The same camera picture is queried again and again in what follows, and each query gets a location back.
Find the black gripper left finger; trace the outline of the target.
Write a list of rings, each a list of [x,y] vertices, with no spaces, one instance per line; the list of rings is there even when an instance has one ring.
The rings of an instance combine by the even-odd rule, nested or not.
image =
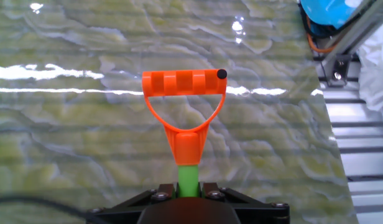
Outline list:
[[[88,210],[88,213],[111,224],[137,223],[147,207],[176,199],[177,187],[178,184],[160,184],[157,189],[146,190],[111,208],[92,208]]]

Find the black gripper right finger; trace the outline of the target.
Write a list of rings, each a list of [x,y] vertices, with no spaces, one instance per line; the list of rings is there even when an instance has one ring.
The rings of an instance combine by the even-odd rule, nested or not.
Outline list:
[[[200,182],[200,196],[229,205],[241,223],[290,224],[290,205],[285,202],[264,203],[216,182]]]

